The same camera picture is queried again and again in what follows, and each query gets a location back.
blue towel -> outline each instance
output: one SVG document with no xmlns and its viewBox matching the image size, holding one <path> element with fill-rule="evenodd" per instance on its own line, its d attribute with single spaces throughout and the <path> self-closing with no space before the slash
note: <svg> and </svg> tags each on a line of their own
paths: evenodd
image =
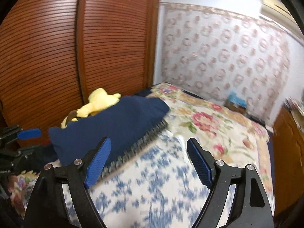
<svg viewBox="0 0 304 228">
<path fill-rule="evenodd" d="M 239 98 L 239 97 L 237 96 L 237 94 L 236 94 L 235 92 L 233 92 L 233 91 L 229 94 L 228 100 L 229 100 L 229 102 L 234 103 L 234 104 L 236 104 L 236 105 L 238 105 L 238 106 L 247 108 L 247 103 L 246 103 L 246 101 L 243 100 L 243 99 L 241 99 L 241 98 Z"/>
<path fill-rule="evenodd" d="M 123 96 L 120 101 L 94 116 L 68 123 L 65 129 L 49 128 L 49 136 L 63 166 L 83 158 L 104 136 L 112 150 L 105 165 L 116 161 L 124 151 L 155 127 L 169 111 L 159 98 Z"/>
</svg>

bed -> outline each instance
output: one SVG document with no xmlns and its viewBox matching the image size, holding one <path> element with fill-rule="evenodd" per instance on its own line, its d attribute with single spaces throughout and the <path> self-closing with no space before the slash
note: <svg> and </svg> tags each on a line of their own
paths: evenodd
<svg viewBox="0 0 304 228">
<path fill-rule="evenodd" d="M 147 98 L 159 97 L 170 107 L 165 117 L 168 128 L 133 161 L 90 188 L 90 196 L 107 227 L 191 227 L 209 194 L 186 153 L 185 142 L 191 137 L 215 159 L 231 166 L 253 164 L 274 212 L 265 128 L 168 83 L 145 92 Z M 16 208 L 26 209 L 36 178 L 31 173 L 17 177 L 13 193 Z M 63 189 L 71 223 L 79 226 L 67 185 Z M 227 221 L 234 191 L 235 186 L 230 186 L 218 227 Z"/>
</svg>

patterned wall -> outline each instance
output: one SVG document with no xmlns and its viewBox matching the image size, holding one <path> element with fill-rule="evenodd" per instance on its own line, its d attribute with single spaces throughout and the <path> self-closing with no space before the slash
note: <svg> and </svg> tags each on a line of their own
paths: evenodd
<svg viewBox="0 0 304 228">
<path fill-rule="evenodd" d="M 289 74 L 286 34 L 275 24 L 205 6 L 165 4 L 162 75 L 211 101 L 231 91 L 268 120 Z"/>
</svg>

blue handle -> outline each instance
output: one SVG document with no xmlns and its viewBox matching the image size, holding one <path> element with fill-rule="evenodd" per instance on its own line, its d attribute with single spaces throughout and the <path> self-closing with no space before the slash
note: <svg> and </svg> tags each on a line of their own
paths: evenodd
<svg viewBox="0 0 304 228">
<path fill-rule="evenodd" d="M 33 138 L 39 138 L 39 137 L 41 137 L 41 135 L 42 135 L 42 133 L 39 128 L 33 128 L 33 129 L 21 131 L 18 134 L 18 139 L 28 140 L 28 139 L 33 139 Z"/>
<path fill-rule="evenodd" d="M 109 157 L 111 147 L 110 138 L 106 138 L 87 168 L 87 176 L 84 182 L 86 189 L 97 183 L 101 171 Z"/>
</svg>

yellow plush toy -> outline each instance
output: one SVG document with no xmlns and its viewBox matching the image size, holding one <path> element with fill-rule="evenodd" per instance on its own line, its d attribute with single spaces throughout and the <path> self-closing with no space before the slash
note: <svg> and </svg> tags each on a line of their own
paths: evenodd
<svg viewBox="0 0 304 228">
<path fill-rule="evenodd" d="M 78 110 L 71 111 L 69 115 L 61 123 L 61 128 L 66 128 L 69 122 L 76 122 L 78 119 L 93 116 L 98 112 L 118 103 L 121 95 L 115 93 L 109 95 L 103 88 L 98 88 L 91 93 L 88 100 L 89 103 Z"/>
</svg>

